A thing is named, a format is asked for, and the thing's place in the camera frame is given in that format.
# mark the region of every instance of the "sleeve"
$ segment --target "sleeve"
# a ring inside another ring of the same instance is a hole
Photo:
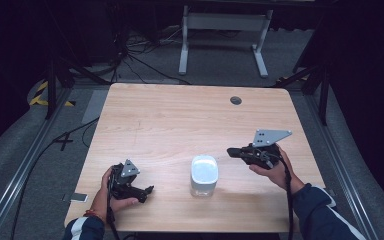
[[[98,240],[103,239],[104,222],[98,217],[81,217],[72,220],[65,228],[63,240]]]
[[[294,194],[293,201],[301,234],[305,240],[365,239],[334,210],[335,200],[323,189],[307,183]]]

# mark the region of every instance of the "translucent container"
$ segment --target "translucent container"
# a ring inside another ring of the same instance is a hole
[[[194,157],[191,165],[191,194],[197,197],[210,197],[218,180],[216,160],[209,155]]]

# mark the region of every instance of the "container lid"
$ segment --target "container lid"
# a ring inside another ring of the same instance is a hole
[[[192,180],[198,184],[213,184],[218,180],[216,160],[209,155],[198,155],[192,160]]]

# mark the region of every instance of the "silver metal bracket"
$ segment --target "silver metal bracket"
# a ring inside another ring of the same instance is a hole
[[[121,176],[130,177],[139,173],[140,170],[132,163],[132,161],[130,161],[130,159],[126,159],[123,170],[121,171]]]
[[[276,143],[288,136],[292,135],[290,130],[265,130],[257,129],[255,132],[253,147],[265,147]]]

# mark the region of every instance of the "wooden tabletop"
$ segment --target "wooden tabletop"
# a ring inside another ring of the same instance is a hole
[[[242,103],[232,104],[233,96]],[[76,188],[89,199],[71,203],[65,223],[90,208],[103,173],[129,158],[141,170],[132,185],[155,188],[144,204],[116,214],[119,231],[288,232],[285,191],[226,152],[248,145],[257,129],[291,130],[278,144],[304,182],[324,187],[286,90],[113,84]],[[209,198],[189,190],[199,154],[213,156],[219,168]]]

